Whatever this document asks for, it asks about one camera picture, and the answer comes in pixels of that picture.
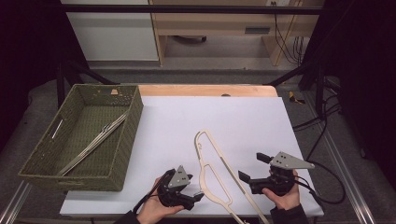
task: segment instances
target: white tabletop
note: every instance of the white tabletop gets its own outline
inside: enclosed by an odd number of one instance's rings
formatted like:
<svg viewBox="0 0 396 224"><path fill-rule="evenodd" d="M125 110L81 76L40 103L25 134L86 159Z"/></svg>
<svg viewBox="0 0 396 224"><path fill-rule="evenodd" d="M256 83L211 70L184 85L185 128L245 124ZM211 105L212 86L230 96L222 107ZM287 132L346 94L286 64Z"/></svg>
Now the white tabletop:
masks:
<svg viewBox="0 0 396 224"><path fill-rule="evenodd" d="M133 151L121 192L69 191L61 214L72 217L120 216L132 210L151 189L156 177L169 169L183 165L194 175L191 184L182 193L192 196L200 191L200 165L194 147L194 137L202 129L212 134L226 161L237 174L238 170L252 178L269 175L269 165L256 160L256 153L275 156L284 151L294 157L302 154L291 128L283 101L279 97L192 97L143 96L144 109L134 141ZM203 142L203 157L221 176L233 198L231 208L239 216L257 213L236 186L219 160L215 150ZM306 170L299 175L314 187ZM205 172L209 189L227 201L219 182L210 170ZM306 214L323 216L323 211L308 193L300 187L301 202ZM274 203L263 195L252 195L265 215ZM228 216L227 211L206 197L190 210L177 216Z"/></svg>

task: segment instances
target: white cabinet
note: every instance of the white cabinet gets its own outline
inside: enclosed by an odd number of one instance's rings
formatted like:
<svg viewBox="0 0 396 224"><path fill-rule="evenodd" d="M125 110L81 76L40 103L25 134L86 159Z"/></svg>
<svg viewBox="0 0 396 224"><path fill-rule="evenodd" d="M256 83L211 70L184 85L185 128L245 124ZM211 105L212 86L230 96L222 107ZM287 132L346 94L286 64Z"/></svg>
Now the white cabinet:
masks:
<svg viewBox="0 0 396 224"><path fill-rule="evenodd" d="M62 0L63 4L147 5L146 0ZM149 13L71 13L67 16L87 61L158 61Z"/></svg>

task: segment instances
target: black sleeve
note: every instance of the black sleeve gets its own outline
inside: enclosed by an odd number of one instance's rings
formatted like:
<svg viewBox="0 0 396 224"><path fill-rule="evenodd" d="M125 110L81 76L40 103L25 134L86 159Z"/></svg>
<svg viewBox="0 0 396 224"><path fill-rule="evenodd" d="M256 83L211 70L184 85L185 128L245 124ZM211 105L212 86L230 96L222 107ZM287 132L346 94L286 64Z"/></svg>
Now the black sleeve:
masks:
<svg viewBox="0 0 396 224"><path fill-rule="evenodd" d="M271 210L271 217L274 224L309 224L301 205L290 210L274 208Z"/></svg>
<svg viewBox="0 0 396 224"><path fill-rule="evenodd" d="M140 222L137 220L132 211L129 211L120 217L120 219L118 219L114 224L140 224Z"/></svg>

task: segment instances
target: green woven basket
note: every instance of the green woven basket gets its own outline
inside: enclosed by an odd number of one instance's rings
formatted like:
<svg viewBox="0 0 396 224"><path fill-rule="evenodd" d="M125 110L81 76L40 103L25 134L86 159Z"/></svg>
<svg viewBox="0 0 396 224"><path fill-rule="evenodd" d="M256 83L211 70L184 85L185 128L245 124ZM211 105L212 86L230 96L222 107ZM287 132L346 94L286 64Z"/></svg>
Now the green woven basket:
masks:
<svg viewBox="0 0 396 224"><path fill-rule="evenodd" d="M57 175L127 110L125 121L93 153ZM43 189L122 190L142 110L137 86L74 85L18 176Z"/></svg>

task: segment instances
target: human hand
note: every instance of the human hand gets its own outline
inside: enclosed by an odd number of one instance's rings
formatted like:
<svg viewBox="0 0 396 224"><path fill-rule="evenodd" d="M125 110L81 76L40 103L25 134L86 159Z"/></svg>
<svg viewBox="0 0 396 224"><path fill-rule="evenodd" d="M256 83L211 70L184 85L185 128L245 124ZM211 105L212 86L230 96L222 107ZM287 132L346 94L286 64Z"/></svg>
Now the human hand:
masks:
<svg viewBox="0 0 396 224"><path fill-rule="evenodd" d="M291 190L282 197L277 196L270 189L262 189L262 193L275 203L277 209L290 210L300 205L300 192L297 184L294 184Z"/></svg>
<svg viewBox="0 0 396 224"><path fill-rule="evenodd" d="M160 178L155 180L153 187L157 184ZM159 222L166 216L173 215L184 209L182 205L175 207L165 207L160 202L160 199L157 196L158 192L155 189L146 202L143 204L142 209L140 210L139 215L137 215L137 220L140 224L154 224Z"/></svg>

